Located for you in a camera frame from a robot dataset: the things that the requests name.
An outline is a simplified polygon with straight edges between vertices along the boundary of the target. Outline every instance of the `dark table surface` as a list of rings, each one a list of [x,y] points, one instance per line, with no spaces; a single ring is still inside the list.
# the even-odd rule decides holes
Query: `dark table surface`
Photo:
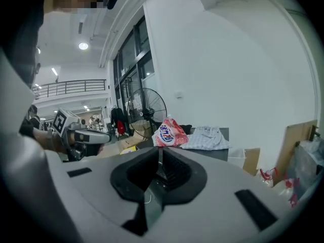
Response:
[[[220,128],[221,133],[223,134],[225,140],[229,141],[229,128]],[[145,140],[136,145],[139,149],[153,147],[152,139]],[[219,160],[227,161],[228,158],[228,149],[221,150],[199,150],[199,149],[185,149],[194,153],[198,153],[204,156],[209,156]]]

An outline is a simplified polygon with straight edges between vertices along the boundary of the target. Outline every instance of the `folded cloth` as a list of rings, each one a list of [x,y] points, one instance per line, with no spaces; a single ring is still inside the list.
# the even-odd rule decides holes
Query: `folded cloth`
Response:
[[[198,127],[192,135],[188,135],[189,142],[182,144],[183,149],[220,150],[230,148],[219,127]]]

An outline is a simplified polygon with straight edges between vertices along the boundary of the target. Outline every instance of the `red snack bag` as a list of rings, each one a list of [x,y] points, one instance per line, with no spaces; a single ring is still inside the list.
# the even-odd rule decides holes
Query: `red snack bag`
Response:
[[[174,119],[166,118],[152,136],[154,146],[170,147],[189,141],[188,136]]]

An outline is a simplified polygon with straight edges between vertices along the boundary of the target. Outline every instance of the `balcony railing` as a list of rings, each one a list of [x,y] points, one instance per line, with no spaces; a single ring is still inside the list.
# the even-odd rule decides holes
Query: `balcony railing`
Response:
[[[40,85],[39,87],[33,87],[32,91],[36,94],[37,100],[72,93],[104,91],[106,90],[105,82],[106,79],[72,80]]]

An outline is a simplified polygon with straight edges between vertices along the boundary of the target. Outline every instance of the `fluorescent light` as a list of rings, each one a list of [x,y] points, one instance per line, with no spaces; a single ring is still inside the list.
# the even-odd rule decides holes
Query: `fluorescent light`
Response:
[[[89,47],[89,45],[86,44],[86,43],[80,43],[79,44],[79,49],[80,50],[86,50],[88,47]]]
[[[55,75],[58,75],[55,71],[55,68],[52,67],[52,71],[54,72]]]

